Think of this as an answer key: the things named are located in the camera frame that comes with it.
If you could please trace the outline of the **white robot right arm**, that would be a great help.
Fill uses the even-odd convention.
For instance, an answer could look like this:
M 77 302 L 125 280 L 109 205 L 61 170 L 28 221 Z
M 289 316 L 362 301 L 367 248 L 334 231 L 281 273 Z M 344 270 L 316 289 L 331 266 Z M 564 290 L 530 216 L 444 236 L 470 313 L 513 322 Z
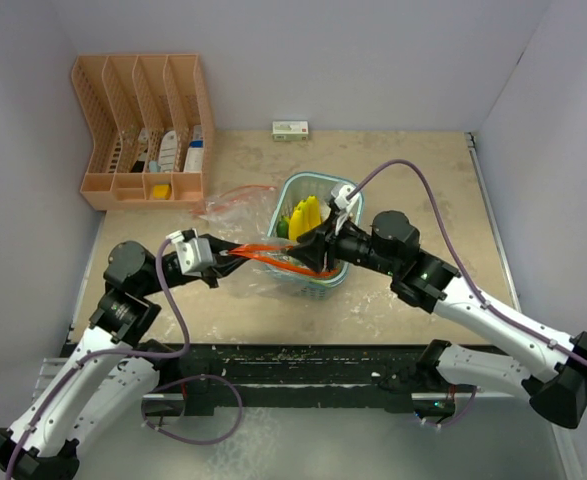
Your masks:
M 528 402 L 545 420 L 578 427 L 587 407 L 587 332 L 570 335 L 539 323 L 484 293 L 462 272 L 421 248 L 420 233 L 406 215 L 384 211 L 365 232 L 334 215 L 302 235 L 290 257 L 316 273 L 338 261 L 391 279 L 390 289 L 407 305 L 453 321 L 498 348 L 476 352 L 434 340 L 418 366 L 429 391 L 447 384 L 483 387 Z

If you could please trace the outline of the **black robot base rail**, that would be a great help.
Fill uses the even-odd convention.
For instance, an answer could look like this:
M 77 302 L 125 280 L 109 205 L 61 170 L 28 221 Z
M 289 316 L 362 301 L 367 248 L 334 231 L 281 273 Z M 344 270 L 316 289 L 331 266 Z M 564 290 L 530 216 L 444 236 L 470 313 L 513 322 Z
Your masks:
M 211 416 L 218 408 L 381 409 L 448 418 L 472 389 L 418 368 L 422 345 L 196 343 L 160 369 L 145 396 L 152 417 Z

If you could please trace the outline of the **clear zip bag orange zipper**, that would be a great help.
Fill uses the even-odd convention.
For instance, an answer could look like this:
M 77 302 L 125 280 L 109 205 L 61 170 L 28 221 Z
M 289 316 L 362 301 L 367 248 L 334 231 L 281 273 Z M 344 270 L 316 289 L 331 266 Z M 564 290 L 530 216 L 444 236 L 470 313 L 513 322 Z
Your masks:
M 226 250 L 223 258 L 239 264 L 225 279 L 232 293 L 239 297 L 285 295 L 323 300 L 346 280 L 345 263 L 338 262 L 333 270 L 317 274 L 289 255 L 293 246 L 288 240 L 269 237 Z

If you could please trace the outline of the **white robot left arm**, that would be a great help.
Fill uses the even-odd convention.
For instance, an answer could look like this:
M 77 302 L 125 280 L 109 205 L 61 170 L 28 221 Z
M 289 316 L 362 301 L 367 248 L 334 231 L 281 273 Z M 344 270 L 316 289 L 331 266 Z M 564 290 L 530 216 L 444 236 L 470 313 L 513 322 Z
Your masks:
M 143 341 L 161 308 L 148 296 L 218 281 L 244 263 L 235 243 L 177 231 L 152 254 L 140 243 L 113 248 L 105 293 L 73 353 L 29 409 L 0 428 L 0 469 L 8 479 L 72 479 L 81 459 L 132 403 L 175 387 L 178 350 Z

